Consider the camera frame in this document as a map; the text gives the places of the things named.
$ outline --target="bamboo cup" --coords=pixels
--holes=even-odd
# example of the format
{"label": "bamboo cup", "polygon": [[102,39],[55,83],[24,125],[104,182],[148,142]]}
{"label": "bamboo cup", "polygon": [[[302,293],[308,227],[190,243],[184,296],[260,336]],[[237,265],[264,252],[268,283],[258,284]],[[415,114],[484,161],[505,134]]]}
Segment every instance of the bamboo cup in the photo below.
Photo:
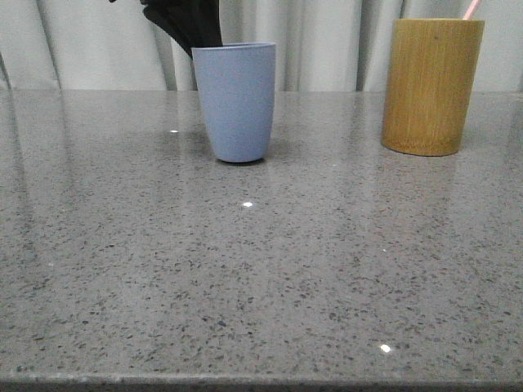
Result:
{"label": "bamboo cup", "polygon": [[484,24],[483,20],[396,20],[383,145],[414,155],[458,152]]}

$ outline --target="cup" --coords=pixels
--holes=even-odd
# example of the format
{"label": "cup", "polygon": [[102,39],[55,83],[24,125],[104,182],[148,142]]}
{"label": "cup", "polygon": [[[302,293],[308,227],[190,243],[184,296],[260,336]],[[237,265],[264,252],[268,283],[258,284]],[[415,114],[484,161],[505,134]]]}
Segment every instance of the cup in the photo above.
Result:
{"label": "cup", "polygon": [[395,21],[382,144],[406,154],[458,152],[483,20]]}
{"label": "cup", "polygon": [[275,44],[193,47],[192,53],[214,154],[229,163],[263,158],[275,105]]}

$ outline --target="gray countertop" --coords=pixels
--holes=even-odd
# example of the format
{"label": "gray countertop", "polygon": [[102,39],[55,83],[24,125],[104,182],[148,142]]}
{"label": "gray countertop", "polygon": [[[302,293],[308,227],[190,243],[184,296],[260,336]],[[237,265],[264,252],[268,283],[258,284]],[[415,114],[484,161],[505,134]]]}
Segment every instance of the gray countertop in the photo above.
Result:
{"label": "gray countertop", "polygon": [[441,158],[383,98],[277,93],[230,165],[195,92],[1,92],[0,390],[523,388],[523,95]]}

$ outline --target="pink straw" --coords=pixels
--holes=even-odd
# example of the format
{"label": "pink straw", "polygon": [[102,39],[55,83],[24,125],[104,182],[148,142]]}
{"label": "pink straw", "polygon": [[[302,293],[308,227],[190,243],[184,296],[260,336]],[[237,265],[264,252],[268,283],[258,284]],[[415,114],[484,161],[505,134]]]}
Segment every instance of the pink straw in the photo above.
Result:
{"label": "pink straw", "polygon": [[468,6],[467,12],[465,12],[464,20],[470,20],[476,12],[477,7],[480,5],[481,0],[472,0],[471,5]]}

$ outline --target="white curtain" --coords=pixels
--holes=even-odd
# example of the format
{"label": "white curtain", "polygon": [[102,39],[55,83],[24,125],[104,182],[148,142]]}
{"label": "white curtain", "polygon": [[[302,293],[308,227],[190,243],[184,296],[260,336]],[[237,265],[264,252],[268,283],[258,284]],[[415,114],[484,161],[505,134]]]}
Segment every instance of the white curtain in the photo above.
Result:
{"label": "white curtain", "polygon": [[[221,0],[224,42],[277,43],[278,91],[384,91],[394,19],[469,0]],[[0,89],[193,90],[188,56],[138,0],[0,0]],[[523,88],[523,0],[483,0],[475,91]]]}

